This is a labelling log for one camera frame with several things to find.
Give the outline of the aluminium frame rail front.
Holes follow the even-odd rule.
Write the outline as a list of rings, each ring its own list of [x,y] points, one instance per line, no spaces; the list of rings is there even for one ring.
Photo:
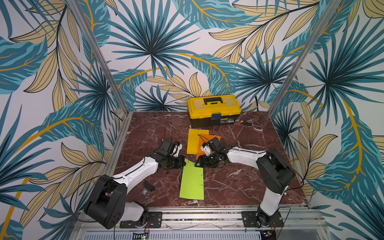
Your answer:
[[[329,240],[330,230],[320,210],[308,205],[284,205],[278,223],[255,227],[248,216],[256,206],[150,208],[148,229],[105,229],[97,223],[77,223],[71,240]]]

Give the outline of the small black clip object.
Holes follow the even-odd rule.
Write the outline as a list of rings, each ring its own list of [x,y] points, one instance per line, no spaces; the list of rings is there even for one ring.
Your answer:
[[[152,192],[156,189],[156,187],[150,184],[148,181],[144,181],[144,188],[142,191],[143,195],[147,195],[149,192]]]

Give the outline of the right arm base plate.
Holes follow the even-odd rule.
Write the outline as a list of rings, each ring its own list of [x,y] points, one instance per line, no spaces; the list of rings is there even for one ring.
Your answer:
[[[274,228],[284,226],[284,221],[279,211],[275,212],[272,216],[260,210],[244,211],[241,212],[241,215],[245,228]]]

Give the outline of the left aluminium corner post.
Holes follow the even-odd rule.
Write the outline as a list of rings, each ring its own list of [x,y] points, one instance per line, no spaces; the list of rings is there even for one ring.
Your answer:
[[[118,86],[115,82],[115,79],[108,67],[108,64],[102,54],[102,51],[99,47],[99,44],[97,43],[97,40],[95,38],[95,35],[91,29],[91,26],[88,25],[87,19],[85,17],[85,14],[79,4],[78,1],[75,0],[69,0],[67,1],[69,7],[73,11],[74,17],[77,20],[81,30],[83,31],[85,38],[87,39],[91,50],[94,52],[95,58],[97,62],[99,63],[99,66],[101,67],[102,71],[104,72],[107,82],[109,83],[112,92],[115,94],[118,104],[120,105],[121,109],[124,112],[125,116],[129,115],[129,110],[126,107],[125,101],[123,100]]]

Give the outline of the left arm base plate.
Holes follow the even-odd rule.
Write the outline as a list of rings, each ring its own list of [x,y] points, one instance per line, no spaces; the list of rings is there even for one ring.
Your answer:
[[[121,229],[160,229],[163,220],[162,212],[147,212],[138,221],[121,221]]]

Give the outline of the yellow black toolbox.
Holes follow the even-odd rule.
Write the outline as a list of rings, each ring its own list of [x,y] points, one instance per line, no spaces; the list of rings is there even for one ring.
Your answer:
[[[242,112],[234,95],[191,98],[188,110],[193,129],[233,124]]]

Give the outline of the yellow paper sheet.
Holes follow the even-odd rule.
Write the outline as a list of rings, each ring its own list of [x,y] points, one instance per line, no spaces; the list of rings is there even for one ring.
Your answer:
[[[189,129],[188,134],[188,145],[187,145],[187,154],[196,155],[199,150],[199,141],[201,134],[209,134],[209,130],[198,130],[198,129]]]

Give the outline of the right aluminium corner post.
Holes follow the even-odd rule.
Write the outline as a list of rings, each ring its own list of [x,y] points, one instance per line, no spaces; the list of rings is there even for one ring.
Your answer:
[[[331,19],[333,13],[337,10],[339,4],[341,3],[341,0],[337,1],[330,1],[330,3],[327,5],[324,14],[320,17],[319,23],[315,25],[313,33],[309,36],[308,41],[304,45],[304,49],[299,54],[297,60],[295,61],[295,64],[293,65],[292,69],[290,70],[285,82],[281,85],[281,88],[279,92],[277,93],[269,111],[268,114],[270,117],[274,115],[274,113],[277,111],[279,102],[283,99],[286,91],[288,90],[289,86],[291,85],[294,77],[297,74],[297,71],[300,69],[303,61],[306,59],[307,55],[310,53],[310,51],[313,49],[315,43],[319,39],[319,37],[322,35],[323,30],[326,28],[327,23]]]

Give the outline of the small screwdriver yellow black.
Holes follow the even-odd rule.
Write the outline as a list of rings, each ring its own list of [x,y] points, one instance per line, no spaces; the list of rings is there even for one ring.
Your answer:
[[[247,121],[240,121],[241,124],[247,125],[247,126],[253,126],[253,123],[247,122]]]

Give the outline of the orange paper sheet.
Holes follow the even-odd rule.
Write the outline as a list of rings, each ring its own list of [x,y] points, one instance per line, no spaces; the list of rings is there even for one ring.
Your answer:
[[[220,136],[213,136],[213,135],[207,135],[207,134],[201,134],[201,137],[199,137],[199,143],[198,143],[198,151],[197,151],[197,156],[196,160],[199,158],[199,156],[205,155],[205,152],[201,149],[203,146],[203,143],[207,143],[213,138],[218,138],[218,140],[221,140]]]

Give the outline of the green paper sheet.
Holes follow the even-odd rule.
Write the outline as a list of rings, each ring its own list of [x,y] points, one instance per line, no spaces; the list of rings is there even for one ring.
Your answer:
[[[185,160],[183,168],[180,198],[204,200],[204,169],[195,167],[195,163]]]

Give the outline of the aluminium corner post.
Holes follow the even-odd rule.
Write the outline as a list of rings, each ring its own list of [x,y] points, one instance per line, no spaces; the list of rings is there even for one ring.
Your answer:
[[[102,71],[104,72],[107,82],[109,83],[112,92],[115,94],[118,104],[120,105],[121,109],[124,112],[125,116],[129,115],[129,110],[126,107],[125,101],[123,100],[118,86],[115,82],[115,79],[108,67],[108,64],[102,54],[102,51],[99,47],[99,44],[97,43],[97,40],[95,38],[95,35],[91,29],[91,26],[88,25],[87,19],[85,17],[85,14],[79,4],[78,1],[75,0],[69,0],[67,1],[69,7],[73,11],[74,17],[77,20],[81,30],[83,31],[85,38],[87,39],[91,50],[94,52],[95,58],[97,62],[99,63],[99,66],[101,67]]]
[[[295,61],[295,64],[293,65],[292,69],[290,70],[285,82],[281,85],[281,88],[279,92],[277,93],[269,111],[268,114],[270,117],[274,115],[274,113],[277,111],[279,102],[283,99],[286,91],[288,90],[289,86],[291,85],[294,77],[297,74],[297,71],[300,69],[303,61],[306,59],[307,55],[310,53],[310,51],[313,49],[315,43],[319,39],[319,37],[322,35],[323,30],[326,28],[327,23],[331,19],[333,13],[337,10],[339,4],[341,3],[341,0],[337,1],[330,1],[330,3],[327,5],[324,14],[320,17],[319,23],[315,25],[313,33],[309,36],[308,41],[304,45],[304,49],[299,54],[297,60]]]

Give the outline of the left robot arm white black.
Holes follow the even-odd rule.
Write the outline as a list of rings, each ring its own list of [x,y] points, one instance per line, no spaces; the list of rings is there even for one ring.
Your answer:
[[[84,213],[106,229],[115,227],[122,217],[137,227],[149,223],[148,208],[138,203],[127,203],[128,193],[159,169],[181,169],[186,165],[180,155],[183,145],[178,141],[163,140],[153,152],[146,154],[133,167],[112,177],[101,176],[91,192]]]

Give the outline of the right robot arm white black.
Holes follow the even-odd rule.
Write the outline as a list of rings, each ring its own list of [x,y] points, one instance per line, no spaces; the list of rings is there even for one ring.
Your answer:
[[[295,171],[276,150],[252,151],[238,147],[224,147],[218,138],[203,143],[196,167],[216,168],[219,163],[242,164],[257,169],[266,185],[264,198],[253,221],[259,227],[276,224],[284,193],[295,178]]]

